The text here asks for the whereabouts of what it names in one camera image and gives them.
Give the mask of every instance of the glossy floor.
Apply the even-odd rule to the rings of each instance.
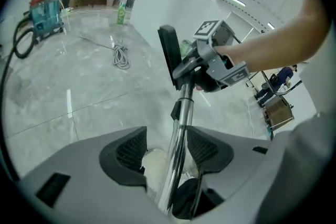
[[[66,34],[45,39],[24,60],[13,58],[4,127],[21,176],[69,143],[122,128],[147,126],[148,148],[167,151],[179,93],[162,52],[129,24],[130,13],[122,26],[116,16],[111,9],[72,12]],[[116,40],[128,48],[127,70],[114,66],[113,51],[100,46]],[[266,139],[262,112],[244,83],[214,94],[194,92],[194,100],[193,125]]]

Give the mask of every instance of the chrome pole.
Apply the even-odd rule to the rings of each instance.
[[[194,101],[193,84],[184,84],[181,88],[180,119],[174,121],[173,135],[165,164],[165,174],[161,188],[155,198],[158,208],[167,214],[172,205],[173,195],[177,190],[186,154],[187,127],[191,125]]]

